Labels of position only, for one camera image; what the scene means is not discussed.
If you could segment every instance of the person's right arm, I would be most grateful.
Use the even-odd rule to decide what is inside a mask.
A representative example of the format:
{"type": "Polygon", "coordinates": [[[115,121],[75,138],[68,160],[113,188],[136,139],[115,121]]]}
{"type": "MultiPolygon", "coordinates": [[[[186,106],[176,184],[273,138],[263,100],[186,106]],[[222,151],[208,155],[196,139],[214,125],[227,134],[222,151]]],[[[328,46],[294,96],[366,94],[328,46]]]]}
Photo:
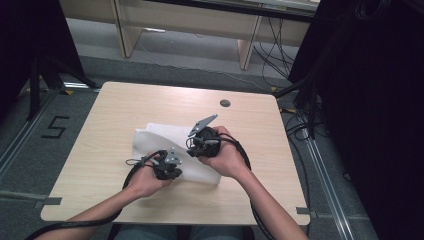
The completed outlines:
{"type": "MultiPolygon", "coordinates": [[[[225,127],[216,127],[214,129],[218,133],[230,135],[225,127]]],[[[244,163],[243,157],[233,144],[221,141],[221,149],[216,157],[199,157],[199,160],[215,169],[221,175],[232,177],[240,183],[274,238],[307,239],[299,225],[265,189],[255,174],[249,170],[244,163]]]]}

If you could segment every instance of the light wood tabletop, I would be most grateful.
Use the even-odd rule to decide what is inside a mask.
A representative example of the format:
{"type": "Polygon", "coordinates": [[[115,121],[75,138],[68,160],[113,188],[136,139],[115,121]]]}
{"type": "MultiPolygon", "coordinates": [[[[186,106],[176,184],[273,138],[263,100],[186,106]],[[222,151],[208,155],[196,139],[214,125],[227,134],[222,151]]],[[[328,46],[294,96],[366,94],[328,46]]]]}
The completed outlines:
{"type": "MultiPolygon", "coordinates": [[[[271,95],[108,82],[103,85],[44,206],[46,221],[63,221],[121,190],[131,167],[134,130],[147,123],[193,126],[218,114],[246,150],[252,170],[299,225],[306,208],[276,100],[271,95]],[[222,107],[221,100],[230,101],[222,107]]],[[[233,179],[218,185],[174,181],[153,196],[125,207],[115,222],[255,225],[249,198],[233,179]]]]}

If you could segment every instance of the forearm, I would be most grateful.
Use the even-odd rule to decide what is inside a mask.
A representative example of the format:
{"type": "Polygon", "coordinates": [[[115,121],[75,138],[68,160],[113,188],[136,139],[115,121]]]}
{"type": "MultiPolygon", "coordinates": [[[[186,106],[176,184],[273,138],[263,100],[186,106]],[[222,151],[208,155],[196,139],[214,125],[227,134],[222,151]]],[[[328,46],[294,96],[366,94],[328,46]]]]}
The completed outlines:
{"type": "Polygon", "coordinates": [[[307,239],[299,225],[252,172],[244,172],[237,181],[246,191],[263,223],[276,239],[307,239]]]}
{"type": "MultiPolygon", "coordinates": [[[[136,198],[129,189],[124,189],[105,201],[70,218],[68,222],[100,220],[112,216],[136,198]]],[[[88,239],[97,227],[60,229],[43,234],[37,239],[88,239]]]]}

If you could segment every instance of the hand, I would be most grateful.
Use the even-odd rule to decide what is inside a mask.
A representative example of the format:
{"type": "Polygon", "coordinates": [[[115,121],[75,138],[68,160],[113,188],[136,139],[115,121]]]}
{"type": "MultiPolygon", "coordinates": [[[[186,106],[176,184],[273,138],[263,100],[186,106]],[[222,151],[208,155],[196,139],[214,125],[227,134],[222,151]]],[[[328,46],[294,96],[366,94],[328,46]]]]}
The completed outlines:
{"type": "Polygon", "coordinates": [[[140,168],[131,177],[128,183],[127,189],[133,193],[134,200],[142,197],[149,197],[159,191],[160,189],[167,187],[171,184],[172,179],[159,180],[156,178],[153,168],[149,167],[153,164],[150,161],[146,161],[145,167],[140,168]]]}
{"type": "MultiPolygon", "coordinates": [[[[230,132],[223,126],[214,127],[213,129],[215,129],[218,134],[225,133],[231,136],[230,132]]],[[[198,159],[203,164],[215,169],[222,176],[231,177],[236,180],[246,171],[250,172],[236,147],[227,141],[221,141],[221,148],[216,157],[208,158],[200,156],[198,159]]]]}

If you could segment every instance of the person's left hand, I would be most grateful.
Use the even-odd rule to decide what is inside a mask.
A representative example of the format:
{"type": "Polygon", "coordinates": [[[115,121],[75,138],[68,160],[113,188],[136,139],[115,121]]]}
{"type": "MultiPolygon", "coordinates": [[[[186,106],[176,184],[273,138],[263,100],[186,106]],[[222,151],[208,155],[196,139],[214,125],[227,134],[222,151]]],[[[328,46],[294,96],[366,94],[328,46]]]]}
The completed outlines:
{"type": "MultiPolygon", "coordinates": [[[[152,166],[153,164],[150,161],[146,161],[146,165],[152,166]]],[[[157,179],[153,168],[149,166],[142,167],[135,172],[128,183],[127,189],[132,191],[135,199],[149,197],[160,189],[169,186],[172,182],[172,179],[157,179]]]]}

